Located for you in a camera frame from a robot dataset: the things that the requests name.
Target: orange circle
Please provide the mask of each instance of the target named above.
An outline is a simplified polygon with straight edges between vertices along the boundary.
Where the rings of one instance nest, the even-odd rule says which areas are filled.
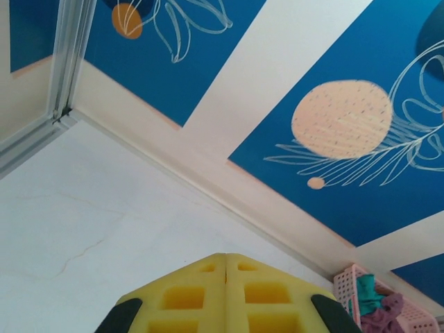
[[[325,180],[320,177],[308,179],[307,185],[312,189],[322,189],[325,186]]]
[[[364,80],[315,87],[299,102],[291,122],[295,138],[318,155],[362,157],[378,147],[393,116],[388,94]]]
[[[112,25],[118,33],[130,40],[135,40],[142,34],[142,18],[129,3],[120,3],[114,7]]]

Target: pink basket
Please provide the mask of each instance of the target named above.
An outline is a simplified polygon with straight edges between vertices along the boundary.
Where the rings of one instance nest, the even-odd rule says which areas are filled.
[[[352,305],[353,319],[359,327],[361,327],[361,316],[357,299],[356,279],[365,274],[368,273],[355,264],[347,268],[343,273],[336,275],[333,281],[334,295],[349,313],[349,304]],[[383,295],[389,295],[394,292],[377,279],[375,279],[375,290]],[[404,298],[402,313],[397,317],[397,320],[405,333],[439,333],[436,319],[406,298]]]

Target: laundry basket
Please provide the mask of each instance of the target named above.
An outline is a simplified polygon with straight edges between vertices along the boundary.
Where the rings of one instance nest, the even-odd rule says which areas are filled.
[[[352,313],[353,319],[359,327],[361,327],[361,315],[357,299],[356,279],[365,274],[368,273],[355,264],[334,277],[334,295],[345,309]],[[394,293],[392,289],[377,279],[375,279],[375,290],[382,295]],[[405,333],[439,333],[436,319],[406,298],[404,298],[402,313],[397,317],[397,320]]]

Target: purple cloth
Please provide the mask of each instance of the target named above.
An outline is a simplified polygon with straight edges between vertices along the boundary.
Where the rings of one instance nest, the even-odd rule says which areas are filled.
[[[383,309],[376,309],[372,314],[361,317],[364,333],[404,333],[396,320],[402,312],[404,300],[400,293],[394,293],[382,299]]]

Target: yellow foam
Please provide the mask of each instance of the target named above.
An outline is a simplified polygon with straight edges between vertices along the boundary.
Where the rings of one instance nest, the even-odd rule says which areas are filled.
[[[215,254],[122,297],[143,301],[129,333],[328,333],[311,303],[328,291],[236,254]]]

